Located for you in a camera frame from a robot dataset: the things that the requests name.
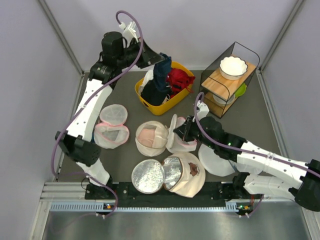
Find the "dark blue bra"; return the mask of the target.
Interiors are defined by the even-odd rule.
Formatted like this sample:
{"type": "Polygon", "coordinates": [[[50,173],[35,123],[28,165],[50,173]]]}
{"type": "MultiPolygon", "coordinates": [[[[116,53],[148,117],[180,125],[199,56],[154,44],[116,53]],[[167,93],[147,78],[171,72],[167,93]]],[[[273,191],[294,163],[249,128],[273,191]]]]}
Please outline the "dark blue bra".
{"type": "Polygon", "coordinates": [[[167,77],[171,72],[172,58],[165,53],[159,53],[164,60],[156,63],[153,68],[153,82],[159,92],[167,92],[167,77]]]}

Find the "beige mesh bag with glasses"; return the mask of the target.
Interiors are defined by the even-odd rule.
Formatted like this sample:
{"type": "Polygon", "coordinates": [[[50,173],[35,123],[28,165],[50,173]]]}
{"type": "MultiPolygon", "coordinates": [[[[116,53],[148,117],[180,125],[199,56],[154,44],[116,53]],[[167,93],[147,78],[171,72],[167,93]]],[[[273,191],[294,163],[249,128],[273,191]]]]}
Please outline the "beige mesh bag with glasses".
{"type": "Polygon", "coordinates": [[[178,116],[171,118],[169,128],[159,121],[151,120],[142,123],[135,132],[135,143],[138,151],[146,157],[156,157],[173,147],[174,129],[178,116]]]}

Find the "pale pink bra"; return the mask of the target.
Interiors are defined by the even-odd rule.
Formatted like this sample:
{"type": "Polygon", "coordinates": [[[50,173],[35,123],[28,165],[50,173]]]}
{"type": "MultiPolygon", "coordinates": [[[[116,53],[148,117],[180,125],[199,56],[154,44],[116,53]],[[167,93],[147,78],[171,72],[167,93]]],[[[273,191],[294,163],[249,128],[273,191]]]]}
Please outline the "pale pink bra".
{"type": "Polygon", "coordinates": [[[143,146],[151,148],[155,140],[155,129],[143,128],[138,134],[137,140],[143,146]]]}

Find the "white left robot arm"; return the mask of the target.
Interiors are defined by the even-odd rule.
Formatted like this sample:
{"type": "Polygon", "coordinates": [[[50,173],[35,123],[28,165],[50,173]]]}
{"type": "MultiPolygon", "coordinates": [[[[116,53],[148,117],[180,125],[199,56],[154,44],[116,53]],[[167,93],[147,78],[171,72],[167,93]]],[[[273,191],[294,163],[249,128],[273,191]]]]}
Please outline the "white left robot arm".
{"type": "Polygon", "coordinates": [[[90,68],[85,92],[69,126],[55,139],[71,160],[80,166],[96,192],[109,198],[114,191],[110,174],[100,160],[101,147],[92,142],[94,127],[103,104],[112,93],[123,69],[149,67],[164,60],[134,33],[111,31],[104,34],[98,61],[90,68]]]}

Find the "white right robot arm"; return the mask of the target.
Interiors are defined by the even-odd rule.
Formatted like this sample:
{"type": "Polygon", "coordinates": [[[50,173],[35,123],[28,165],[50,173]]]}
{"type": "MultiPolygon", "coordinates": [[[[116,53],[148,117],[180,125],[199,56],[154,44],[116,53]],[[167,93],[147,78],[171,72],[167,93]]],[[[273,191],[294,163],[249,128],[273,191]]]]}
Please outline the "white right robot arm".
{"type": "Polygon", "coordinates": [[[183,141],[197,142],[213,150],[220,159],[246,165],[265,172],[258,176],[240,172],[233,179],[233,192],[239,198],[247,195],[279,196],[293,200],[301,207],[320,210],[320,162],[293,160],[264,150],[243,137],[223,130],[220,122],[207,116],[198,120],[188,116],[173,132],[183,141]]]}

